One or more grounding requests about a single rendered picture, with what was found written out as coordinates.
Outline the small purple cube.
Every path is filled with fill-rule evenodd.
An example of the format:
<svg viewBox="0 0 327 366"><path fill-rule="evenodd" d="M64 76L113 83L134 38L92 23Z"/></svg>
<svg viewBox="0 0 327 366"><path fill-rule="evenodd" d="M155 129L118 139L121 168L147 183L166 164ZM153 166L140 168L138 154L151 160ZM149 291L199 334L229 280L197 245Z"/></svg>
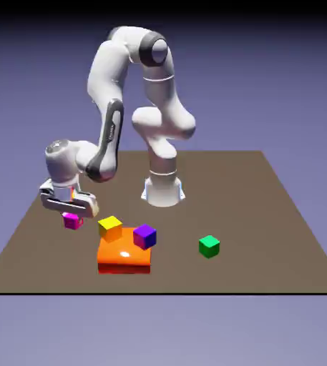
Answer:
<svg viewBox="0 0 327 366"><path fill-rule="evenodd" d="M148 224L143 224L133 230L133 242L143 250L147 250L157 243L157 230Z"/></svg>

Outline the small magenta cube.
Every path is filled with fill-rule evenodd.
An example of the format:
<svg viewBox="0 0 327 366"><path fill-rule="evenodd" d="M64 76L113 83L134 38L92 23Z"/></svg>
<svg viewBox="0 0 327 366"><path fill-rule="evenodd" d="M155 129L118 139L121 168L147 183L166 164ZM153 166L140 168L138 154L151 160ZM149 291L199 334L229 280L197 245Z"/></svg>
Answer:
<svg viewBox="0 0 327 366"><path fill-rule="evenodd" d="M83 218L79 217L77 214L72 214L68 212L62 213L64 227L67 229L77 230L83 225Z"/></svg>

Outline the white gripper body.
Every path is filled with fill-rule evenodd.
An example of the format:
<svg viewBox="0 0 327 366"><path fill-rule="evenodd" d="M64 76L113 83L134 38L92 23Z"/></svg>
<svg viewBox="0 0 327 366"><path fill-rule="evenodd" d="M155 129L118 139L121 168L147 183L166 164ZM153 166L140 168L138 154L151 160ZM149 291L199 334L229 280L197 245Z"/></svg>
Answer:
<svg viewBox="0 0 327 366"><path fill-rule="evenodd" d="M85 218L96 217L99 213L97 198L90 193L77 192L71 201L64 202L44 189L40 191L40 198L42 205L53 211L76 214L78 217Z"/></svg>

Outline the small yellow cube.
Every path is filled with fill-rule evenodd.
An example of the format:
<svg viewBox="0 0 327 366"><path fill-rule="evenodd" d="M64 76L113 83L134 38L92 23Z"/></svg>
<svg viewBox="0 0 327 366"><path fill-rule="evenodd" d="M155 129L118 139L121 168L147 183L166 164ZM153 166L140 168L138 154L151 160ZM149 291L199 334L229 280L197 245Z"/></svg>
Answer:
<svg viewBox="0 0 327 366"><path fill-rule="evenodd" d="M115 216L98 221L99 235L106 242L113 242L122 236L122 222Z"/></svg>

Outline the large orange box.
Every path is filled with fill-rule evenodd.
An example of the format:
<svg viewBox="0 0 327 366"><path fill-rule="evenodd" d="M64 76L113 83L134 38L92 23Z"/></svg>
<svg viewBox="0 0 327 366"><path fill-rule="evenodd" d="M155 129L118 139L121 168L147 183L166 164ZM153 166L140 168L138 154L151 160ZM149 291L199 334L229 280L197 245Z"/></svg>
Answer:
<svg viewBox="0 0 327 366"><path fill-rule="evenodd" d="M100 274L149 274L151 249L143 250L134 244L133 227L122 229L122 236L108 242L101 238L97 250Z"/></svg>

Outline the small green cube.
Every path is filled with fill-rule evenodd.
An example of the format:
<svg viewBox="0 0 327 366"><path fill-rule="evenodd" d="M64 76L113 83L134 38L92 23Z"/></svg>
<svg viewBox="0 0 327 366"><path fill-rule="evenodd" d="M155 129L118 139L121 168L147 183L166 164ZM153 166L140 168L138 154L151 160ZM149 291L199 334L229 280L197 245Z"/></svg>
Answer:
<svg viewBox="0 0 327 366"><path fill-rule="evenodd" d="M199 240L199 252L209 259L219 254L220 241L212 235L207 235Z"/></svg>

